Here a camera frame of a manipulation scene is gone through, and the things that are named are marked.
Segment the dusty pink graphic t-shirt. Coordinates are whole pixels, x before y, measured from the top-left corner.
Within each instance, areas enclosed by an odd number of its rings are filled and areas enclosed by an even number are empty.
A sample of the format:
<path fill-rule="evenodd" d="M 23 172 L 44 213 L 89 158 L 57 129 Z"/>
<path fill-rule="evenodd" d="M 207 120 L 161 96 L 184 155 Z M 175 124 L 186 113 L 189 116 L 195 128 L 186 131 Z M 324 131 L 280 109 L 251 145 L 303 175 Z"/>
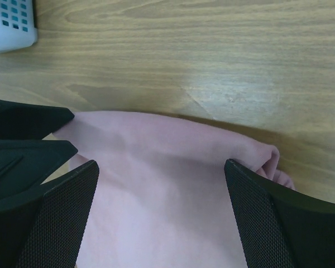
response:
<path fill-rule="evenodd" d="M 245 267 L 224 165 L 234 159 L 288 188 L 273 145 L 221 128 L 137 112 L 79 112 L 54 133 L 99 179 L 79 267 Z"/>

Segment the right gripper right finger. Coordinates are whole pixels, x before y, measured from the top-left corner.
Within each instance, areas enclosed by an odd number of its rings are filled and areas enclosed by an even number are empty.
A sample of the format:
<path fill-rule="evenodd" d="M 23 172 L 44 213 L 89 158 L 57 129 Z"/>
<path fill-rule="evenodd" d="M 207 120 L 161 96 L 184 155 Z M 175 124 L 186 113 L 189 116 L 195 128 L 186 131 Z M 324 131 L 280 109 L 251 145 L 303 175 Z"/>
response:
<path fill-rule="evenodd" d="M 335 267 L 335 204 L 224 166 L 248 267 Z"/>

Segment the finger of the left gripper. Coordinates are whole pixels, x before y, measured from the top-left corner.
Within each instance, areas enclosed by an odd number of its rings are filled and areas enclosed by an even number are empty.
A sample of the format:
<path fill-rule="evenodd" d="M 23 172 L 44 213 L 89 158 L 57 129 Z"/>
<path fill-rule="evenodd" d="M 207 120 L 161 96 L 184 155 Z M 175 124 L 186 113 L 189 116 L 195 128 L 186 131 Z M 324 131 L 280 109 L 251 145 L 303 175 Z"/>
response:
<path fill-rule="evenodd" d="M 14 197 L 40 185 L 77 152 L 69 141 L 0 140 L 0 202 L 14 203 Z"/>
<path fill-rule="evenodd" d="M 0 100 L 0 140 L 42 140 L 73 118 L 63 107 Z"/>

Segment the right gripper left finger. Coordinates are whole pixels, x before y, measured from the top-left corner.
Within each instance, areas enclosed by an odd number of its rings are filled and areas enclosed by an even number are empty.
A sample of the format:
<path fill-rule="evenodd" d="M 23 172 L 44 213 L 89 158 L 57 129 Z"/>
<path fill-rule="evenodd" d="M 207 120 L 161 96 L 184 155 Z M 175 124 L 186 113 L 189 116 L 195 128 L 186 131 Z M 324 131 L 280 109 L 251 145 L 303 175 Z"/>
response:
<path fill-rule="evenodd" d="M 0 267 L 74 267 L 98 175 L 90 160 L 0 200 Z"/>

